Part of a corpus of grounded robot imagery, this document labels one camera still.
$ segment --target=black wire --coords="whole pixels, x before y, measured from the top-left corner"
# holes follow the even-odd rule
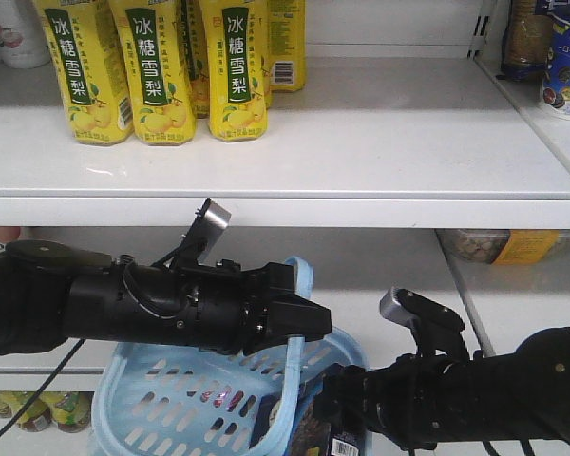
[[[40,394],[42,394],[44,392],[44,390],[47,389],[48,385],[50,385],[50,383],[55,379],[55,377],[57,375],[59,375],[59,372],[62,371],[62,369],[66,366],[67,362],[83,346],[84,343],[85,343],[85,339],[80,339],[78,342],[76,342],[76,345],[74,345],[74,347],[71,348],[71,350],[67,353],[67,355],[64,356],[64,359],[61,360],[61,362],[55,368],[55,370],[48,376],[47,380],[45,380],[45,382],[40,386],[40,388],[37,389],[36,392],[34,392],[31,395],[31,397],[21,407],[21,409],[19,411],[17,411],[12,416],[12,418],[10,418],[9,422],[6,423],[0,429],[0,437],[2,437],[4,434],[6,434],[7,431],[14,426],[14,424],[17,422],[17,420],[19,418],[21,418],[23,416],[23,414],[29,409],[29,407],[40,397]]]
[[[520,440],[520,444],[522,444],[522,450],[525,456],[536,456],[529,440]]]
[[[496,451],[496,448],[490,442],[482,442],[482,445],[485,448],[485,452],[490,456],[501,456],[498,453],[498,451]]]

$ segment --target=yellow bottle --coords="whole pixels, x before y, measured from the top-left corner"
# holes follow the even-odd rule
[[[197,117],[209,115],[209,62],[207,39],[200,14],[199,0],[182,0],[183,44],[192,86],[192,105]]]
[[[268,128],[260,1],[265,0],[200,0],[209,55],[209,127],[227,142],[259,138]]]
[[[268,0],[272,90],[306,84],[306,0]]]
[[[118,36],[107,0],[34,0],[67,120],[80,143],[110,145],[133,131]]]
[[[197,118],[183,57],[181,0],[109,0],[121,38],[137,136],[148,144],[194,138]]]

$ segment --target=cable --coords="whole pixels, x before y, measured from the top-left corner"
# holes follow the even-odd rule
[[[78,342],[76,342],[74,347],[71,348],[71,350],[66,354],[66,356],[64,356],[64,359],[61,360],[61,362],[55,368],[55,370],[48,376],[47,380],[45,380],[45,382],[40,386],[40,388],[37,389],[36,392],[34,392],[31,395],[31,397],[21,407],[21,409],[19,411],[17,411],[17,413],[15,413],[12,416],[12,418],[10,418],[9,422],[6,423],[0,429],[0,438],[4,434],[6,434],[10,428],[13,427],[13,425],[17,422],[17,420],[23,416],[23,414],[29,409],[29,407],[34,403],[34,401],[36,401],[36,399],[38,399],[40,397],[40,394],[42,394],[44,392],[44,390],[47,389],[48,385],[50,385],[50,383],[55,379],[55,377],[57,375],[59,375],[59,372],[62,371],[62,369],[66,366],[66,364],[69,362],[69,360],[72,358],[72,356],[74,356],[74,354],[83,346],[85,341],[86,341],[85,339],[80,339]]]

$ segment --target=blue package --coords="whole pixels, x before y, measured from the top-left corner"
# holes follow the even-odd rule
[[[553,15],[553,39],[541,85],[540,107],[570,120],[570,17]]]

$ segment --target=snack container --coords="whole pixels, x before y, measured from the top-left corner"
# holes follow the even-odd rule
[[[570,250],[570,230],[437,230],[446,251],[486,264],[533,264]]]
[[[539,103],[550,115],[570,121],[570,17],[556,16],[553,30]]]

